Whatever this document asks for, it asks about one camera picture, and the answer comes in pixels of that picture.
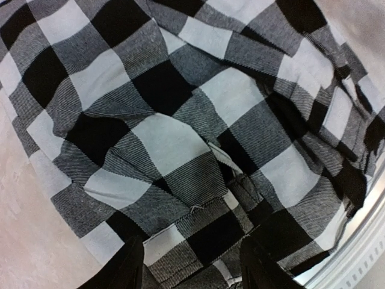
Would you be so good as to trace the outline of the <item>front aluminium rail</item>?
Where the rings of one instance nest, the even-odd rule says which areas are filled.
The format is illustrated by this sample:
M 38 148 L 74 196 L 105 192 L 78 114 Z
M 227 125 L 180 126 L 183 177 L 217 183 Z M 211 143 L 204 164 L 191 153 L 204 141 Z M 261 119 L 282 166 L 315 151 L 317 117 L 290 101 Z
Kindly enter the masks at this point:
M 384 253 L 384 206 L 377 207 L 306 288 L 354 288 Z

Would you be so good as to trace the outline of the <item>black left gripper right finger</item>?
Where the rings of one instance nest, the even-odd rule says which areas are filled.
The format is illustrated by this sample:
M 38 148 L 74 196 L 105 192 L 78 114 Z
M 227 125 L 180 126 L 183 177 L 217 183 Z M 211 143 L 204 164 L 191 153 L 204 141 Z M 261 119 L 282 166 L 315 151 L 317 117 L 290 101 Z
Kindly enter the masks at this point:
M 270 259 L 252 237 L 243 239 L 240 248 L 242 285 L 246 289 L 303 289 L 277 263 Z

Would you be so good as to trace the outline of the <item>black white checked shirt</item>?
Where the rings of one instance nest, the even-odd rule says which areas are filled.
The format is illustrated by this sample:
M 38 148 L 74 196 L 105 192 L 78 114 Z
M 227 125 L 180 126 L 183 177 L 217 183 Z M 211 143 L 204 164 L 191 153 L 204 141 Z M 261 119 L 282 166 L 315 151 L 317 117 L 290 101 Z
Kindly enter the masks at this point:
M 293 280 L 337 247 L 384 151 L 384 94 L 314 1 L 2 1 L 1 101 L 60 216 L 141 288 Z

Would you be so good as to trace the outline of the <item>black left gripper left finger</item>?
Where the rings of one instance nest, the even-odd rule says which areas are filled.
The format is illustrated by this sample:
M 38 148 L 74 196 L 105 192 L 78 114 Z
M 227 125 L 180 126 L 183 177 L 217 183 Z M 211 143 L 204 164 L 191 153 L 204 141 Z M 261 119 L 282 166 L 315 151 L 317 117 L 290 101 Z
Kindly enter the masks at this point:
M 131 237 L 92 278 L 79 289 L 137 289 L 142 286 L 143 242 Z

